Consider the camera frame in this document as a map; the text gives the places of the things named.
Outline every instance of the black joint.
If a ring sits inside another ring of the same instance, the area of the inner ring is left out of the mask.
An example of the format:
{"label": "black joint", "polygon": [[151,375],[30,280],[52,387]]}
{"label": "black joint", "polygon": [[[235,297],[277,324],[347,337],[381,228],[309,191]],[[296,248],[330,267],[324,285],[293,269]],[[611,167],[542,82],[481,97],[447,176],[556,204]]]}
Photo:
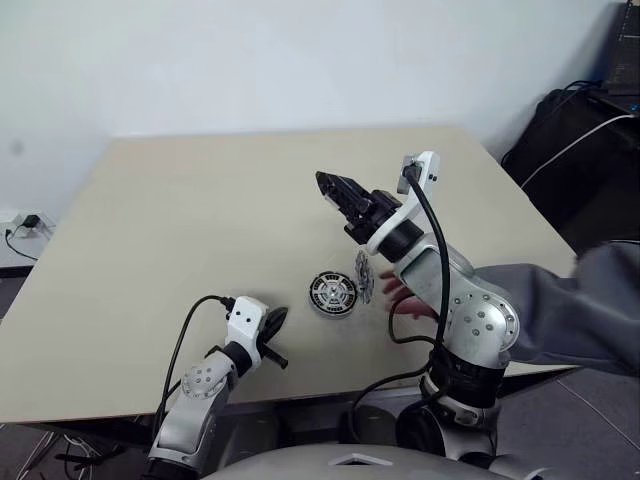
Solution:
{"label": "black joint", "polygon": [[429,376],[436,387],[446,385],[447,396],[472,407],[490,408],[495,404],[504,368],[474,365],[445,348],[435,348],[433,352]]}
{"label": "black joint", "polygon": [[239,343],[229,342],[222,349],[222,353],[229,357],[233,364],[236,366],[238,377],[241,377],[245,373],[247,373],[247,371],[251,368],[251,365],[253,365],[253,361],[251,360],[249,352],[247,352]]}
{"label": "black joint", "polygon": [[423,234],[415,223],[405,220],[384,237],[378,250],[390,262],[397,262],[411,250]]}

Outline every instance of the black cable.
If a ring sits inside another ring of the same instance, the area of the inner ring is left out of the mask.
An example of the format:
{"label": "black cable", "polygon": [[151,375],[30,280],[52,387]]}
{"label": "black cable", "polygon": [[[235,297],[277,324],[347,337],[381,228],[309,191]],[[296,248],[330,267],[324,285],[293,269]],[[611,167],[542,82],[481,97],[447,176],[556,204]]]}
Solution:
{"label": "black cable", "polygon": [[447,247],[447,242],[444,239],[444,234],[442,233],[442,228],[440,228],[440,223],[438,223],[438,219],[436,218],[436,214],[431,208],[431,204],[427,199],[427,196],[420,188],[420,184],[418,183],[418,178],[416,175],[415,166],[408,166],[402,172],[402,175],[407,179],[411,189],[418,197],[418,202],[422,206],[422,209],[427,214],[427,218],[429,219],[429,223],[431,224],[431,228],[433,229],[433,233],[436,236],[436,243],[438,244],[438,250],[440,254],[440,270],[442,275],[442,296],[440,299],[440,313],[438,320],[438,331],[436,333],[436,341],[435,345],[442,344],[442,339],[444,337],[444,328],[447,324],[447,314],[449,310],[449,294],[451,289],[451,272],[449,271],[449,249]]}
{"label": "black cable", "polygon": [[584,91],[587,88],[590,88],[590,87],[588,85],[584,85],[584,86],[578,87],[575,90],[573,90],[569,95],[567,95],[567,97],[564,98],[564,99],[562,97],[564,96],[564,93],[567,90],[563,90],[563,92],[560,95],[558,95],[558,98],[556,99],[555,105],[554,105],[553,109],[551,110],[551,112],[549,112],[549,115],[543,117],[542,120],[540,120],[540,122],[538,123],[538,125],[542,125],[546,121],[550,120],[567,102],[569,102],[578,93]]}
{"label": "black cable", "polygon": [[404,343],[411,343],[411,342],[427,342],[427,343],[430,343],[432,345],[435,345],[436,341],[433,338],[428,337],[426,335],[414,335],[414,336],[411,336],[411,337],[398,338],[398,337],[396,337],[396,334],[393,331],[393,317],[394,317],[394,315],[396,313],[396,308],[398,308],[398,305],[400,305],[402,302],[404,302],[407,298],[411,298],[413,296],[415,296],[413,293],[409,293],[409,294],[405,295],[404,297],[398,299],[391,306],[391,309],[389,310],[389,322],[388,322],[389,336],[391,337],[391,340],[393,341],[393,343],[397,343],[399,345],[402,345]]}
{"label": "black cable", "polygon": [[[413,294],[408,294],[399,298],[393,303],[393,305],[389,309],[389,321],[388,321],[389,336],[391,337],[391,340],[397,344],[405,344],[410,342],[428,342],[428,343],[435,344],[435,340],[431,337],[427,337],[426,335],[415,335],[412,337],[397,338],[395,335],[395,332],[393,331],[393,318],[395,316],[398,305],[400,305],[407,298],[410,298],[412,296]],[[365,396],[367,396],[368,393],[372,392],[376,388],[386,383],[391,383],[397,380],[404,380],[405,378],[417,377],[419,375],[422,375],[426,373],[430,367],[431,367],[431,359],[429,359],[429,361],[422,368],[419,368],[418,370],[414,370],[412,372],[406,372],[406,373],[399,373],[397,375],[392,375],[390,377],[383,378],[382,380],[378,380],[377,382],[372,383],[371,385],[366,387],[364,390],[362,390],[358,394],[358,397],[355,399],[355,401],[351,404],[351,407],[347,412],[347,422],[349,425],[349,433],[351,434],[353,439],[356,440],[357,442],[360,442],[360,437],[356,432],[355,412],[356,412],[356,408],[358,407],[358,404],[362,401],[362,399]]]}
{"label": "black cable", "polygon": [[[391,340],[393,340],[395,343],[402,344],[402,343],[409,343],[414,341],[425,341],[425,342],[432,343],[436,348],[438,348],[440,345],[442,345],[442,339],[444,337],[444,329],[447,323],[447,313],[449,309],[449,295],[450,295],[450,289],[451,289],[451,278],[450,278],[451,272],[449,271],[449,250],[447,248],[447,243],[444,239],[444,234],[442,233],[442,228],[440,228],[440,223],[438,223],[438,219],[436,218],[436,215],[433,209],[431,208],[431,204],[429,203],[429,200],[427,199],[426,195],[420,188],[416,170],[417,170],[416,166],[410,165],[408,167],[405,167],[405,169],[402,172],[402,175],[409,182],[411,189],[414,191],[414,193],[416,194],[416,197],[418,198],[418,202],[420,203],[424,212],[426,213],[427,218],[429,219],[429,223],[431,224],[431,228],[433,229],[433,233],[436,236],[436,243],[438,244],[438,250],[440,253],[440,269],[441,269],[441,275],[442,275],[442,297],[440,301],[440,314],[437,316],[437,319],[436,319],[438,324],[438,330],[436,332],[435,340],[430,337],[422,336],[422,335],[407,337],[407,338],[400,338],[400,339],[395,336],[395,333],[393,331],[393,317],[394,317],[396,308],[401,302],[411,297],[413,294],[406,295],[398,299],[391,306],[391,309],[389,311],[389,327],[388,328],[389,328],[389,335],[391,336]],[[429,358],[429,360],[423,367],[417,370],[413,370],[411,372],[406,372],[406,373],[399,373],[397,375],[391,375],[390,377],[386,377],[381,380],[378,380],[375,383],[372,383],[371,385],[366,387],[364,390],[362,390],[356,397],[356,400],[351,404],[351,407],[347,412],[347,423],[349,426],[349,433],[351,434],[353,439],[357,442],[360,442],[360,437],[358,436],[358,433],[356,432],[356,428],[355,428],[355,411],[358,404],[369,392],[387,383],[395,382],[398,380],[404,380],[405,378],[418,377],[420,375],[427,373],[430,368],[431,368],[431,358]],[[431,395],[428,399],[426,399],[426,401],[431,402],[439,398],[440,396],[444,395],[445,393],[446,393],[446,389],[441,388],[434,395]]]}
{"label": "black cable", "polygon": [[10,234],[10,233],[11,233],[11,230],[9,230],[9,229],[6,229],[6,230],[4,231],[4,241],[5,241],[5,243],[7,244],[7,247],[9,247],[11,250],[13,250],[13,251],[14,251],[15,253],[17,253],[18,255],[20,255],[20,256],[22,256],[22,257],[25,257],[25,258],[29,258],[29,259],[31,259],[31,260],[33,260],[33,261],[37,262],[37,261],[38,261],[38,259],[37,259],[36,257],[32,257],[31,255],[27,255],[26,253],[22,253],[21,251],[16,250],[16,248],[15,248],[13,245],[11,245],[11,244],[9,243],[9,234]]}
{"label": "black cable", "polygon": [[427,372],[427,370],[431,367],[431,360],[429,360],[423,367],[420,367],[417,370],[414,370],[412,372],[406,372],[406,373],[399,373],[397,375],[391,375],[390,377],[386,377],[383,378],[381,380],[378,380],[375,383],[372,383],[371,385],[369,385],[367,388],[365,388],[364,390],[362,390],[358,396],[356,397],[355,401],[351,404],[351,407],[349,408],[349,411],[347,413],[348,416],[348,424],[349,424],[349,433],[351,434],[351,436],[353,437],[353,439],[360,443],[360,437],[359,435],[356,433],[356,425],[355,425],[355,413],[356,413],[356,407],[358,406],[358,404],[362,401],[362,399],[367,396],[367,394],[369,394],[370,392],[372,392],[373,390],[375,390],[376,388],[385,385],[387,383],[391,383],[391,382],[395,382],[398,380],[404,380],[405,378],[412,378],[412,377],[418,377],[420,375],[423,375],[424,373]]}
{"label": "black cable", "polygon": [[493,432],[487,431],[486,434],[487,434],[487,438],[489,438],[489,443],[491,444],[491,454],[495,457],[496,454],[498,453],[498,445],[497,445],[498,442],[494,441]]}
{"label": "black cable", "polygon": [[592,87],[599,87],[600,85],[602,85],[602,82],[592,82],[591,80],[576,80],[575,82],[571,82],[569,85],[564,87],[563,90],[569,90],[571,87],[575,87],[577,85],[590,85]]}
{"label": "black cable", "polygon": [[429,392],[426,391],[426,387],[424,385],[424,377],[422,377],[420,379],[420,393],[422,393],[422,398],[406,407],[403,411],[415,410],[416,408],[421,408],[425,405],[429,405],[430,403],[435,402],[439,398],[444,397],[449,392],[449,387],[450,384],[447,379],[447,383],[445,383],[441,389],[439,389],[437,392],[429,394]]}
{"label": "black cable", "polygon": [[16,233],[18,233],[18,230],[20,230],[22,227],[24,227],[24,225],[18,225],[16,229],[13,232],[11,232],[11,238],[15,237]]}
{"label": "black cable", "polygon": [[160,400],[160,405],[158,406],[158,410],[156,410],[156,415],[153,419],[152,440],[156,438],[156,435],[160,430],[160,425],[162,424],[162,420],[164,420],[164,414],[167,408],[167,400],[169,399],[169,396],[171,395],[171,393],[173,393],[175,389],[178,388],[178,385],[180,384],[179,382],[176,383],[171,388],[171,391],[169,390],[171,377],[173,376],[173,369],[176,365],[176,360],[178,359],[178,353],[180,353],[180,347],[182,346],[182,341],[184,340],[184,336],[187,333],[187,328],[189,327],[189,323],[191,322],[191,318],[193,317],[193,314],[195,313],[195,311],[198,309],[198,307],[202,303],[206,302],[207,300],[217,300],[222,305],[224,305],[225,308],[227,308],[227,310],[231,310],[231,308],[233,307],[233,299],[230,299],[228,297],[219,297],[218,295],[206,295],[201,299],[199,299],[198,301],[196,301],[196,303],[194,303],[191,306],[191,309],[189,310],[189,313],[187,313],[187,317],[184,319],[184,323],[182,324],[182,330],[180,330],[178,341],[176,342],[176,346],[173,349],[173,355],[171,356],[171,361],[169,362],[169,368],[167,369],[167,375],[165,376],[165,379],[164,379],[164,386],[162,388],[162,397]]}
{"label": "black cable", "polygon": [[[71,451],[71,443],[67,442],[67,449],[64,451],[65,457],[69,455],[69,451]],[[69,461],[64,459],[64,475],[68,480],[78,480],[77,478],[73,478],[69,473]]]}

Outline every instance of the beige tabletop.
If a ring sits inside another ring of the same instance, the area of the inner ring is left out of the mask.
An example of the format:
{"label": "beige tabletop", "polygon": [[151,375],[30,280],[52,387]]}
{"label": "beige tabletop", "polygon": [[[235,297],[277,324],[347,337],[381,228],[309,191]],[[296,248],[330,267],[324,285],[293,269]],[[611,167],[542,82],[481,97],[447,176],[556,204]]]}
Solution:
{"label": "beige tabletop", "polygon": [[[321,271],[352,275],[358,252],[315,171],[394,192],[402,157],[424,150],[441,156],[433,204],[447,242],[475,266],[569,273],[569,246],[459,129],[115,140],[0,325],[0,422],[154,411],[185,314],[210,293],[290,307],[272,342],[289,368],[265,362],[233,402],[354,391],[421,365],[423,346],[387,337],[380,282],[342,320],[314,313],[307,291]],[[398,330],[433,325],[401,318]],[[223,309],[203,306],[175,378],[225,332]],[[508,374],[548,368],[512,364]]]}

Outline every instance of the laptop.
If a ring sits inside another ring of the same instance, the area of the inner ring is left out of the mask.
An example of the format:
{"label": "laptop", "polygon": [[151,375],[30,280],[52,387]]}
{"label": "laptop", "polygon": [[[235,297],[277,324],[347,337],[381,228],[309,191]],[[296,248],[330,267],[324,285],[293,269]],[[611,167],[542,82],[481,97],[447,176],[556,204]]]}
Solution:
{"label": "laptop", "polygon": [[590,96],[621,113],[640,115],[640,0],[628,0],[602,89]]}

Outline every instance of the gray sleeve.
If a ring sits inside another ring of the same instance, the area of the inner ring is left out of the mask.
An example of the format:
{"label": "gray sleeve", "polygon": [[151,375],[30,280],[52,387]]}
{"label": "gray sleeve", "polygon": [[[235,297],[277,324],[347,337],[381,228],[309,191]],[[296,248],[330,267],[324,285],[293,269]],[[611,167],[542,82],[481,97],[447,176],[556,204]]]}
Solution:
{"label": "gray sleeve", "polygon": [[511,293],[520,315],[514,360],[640,372],[640,244],[611,242],[585,254],[573,276],[534,265],[479,268]]}

